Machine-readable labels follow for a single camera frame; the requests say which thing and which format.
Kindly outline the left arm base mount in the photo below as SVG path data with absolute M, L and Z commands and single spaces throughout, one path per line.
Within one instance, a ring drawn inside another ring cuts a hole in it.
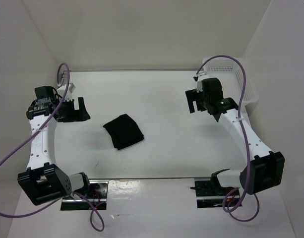
M 106 210 L 108 184 L 109 182 L 107 180 L 91 179 L 90 189 L 86 192 L 82 192 L 81 194 L 83 194 L 97 210 Z M 60 210 L 85 211 L 92 210 L 92 208 L 86 200 L 72 194 L 71 196 L 62 199 Z

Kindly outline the black skirt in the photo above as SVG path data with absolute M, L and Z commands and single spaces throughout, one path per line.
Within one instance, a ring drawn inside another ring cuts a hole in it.
M 114 148 L 125 149 L 144 140 L 137 123 L 128 115 L 123 114 L 103 125 L 112 139 Z

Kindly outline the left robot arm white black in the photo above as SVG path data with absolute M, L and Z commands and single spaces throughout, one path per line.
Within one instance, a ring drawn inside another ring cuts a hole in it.
M 58 90 L 51 86 L 35 88 L 36 100 L 26 112 L 34 138 L 26 171 L 18 174 L 17 181 L 34 205 L 68 197 L 73 192 L 80 198 L 91 194 L 92 186 L 84 172 L 67 175 L 55 159 L 57 124 L 90 119 L 82 97 L 78 98 L 79 108 L 75 109 L 74 89 L 73 83 Z

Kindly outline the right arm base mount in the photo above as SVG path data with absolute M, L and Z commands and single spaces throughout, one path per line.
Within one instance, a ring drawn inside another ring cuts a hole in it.
M 232 187 L 214 189 L 209 177 L 195 178 L 194 185 L 190 187 L 195 192 L 196 205 L 201 208 L 222 208 L 222 202 Z

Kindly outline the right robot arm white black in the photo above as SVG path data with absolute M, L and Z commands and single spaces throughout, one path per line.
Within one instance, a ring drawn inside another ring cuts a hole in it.
M 243 170 L 223 169 L 212 173 L 210 189 L 221 195 L 227 188 L 242 188 L 249 195 L 273 188 L 282 181 L 285 158 L 273 152 L 239 115 L 234 99 L 223 96 L 218 78 L 207 78 L 197 88 L 185 92 L 190 113 L 207 111 L 221 124 L 238 145 L 246 161 Z

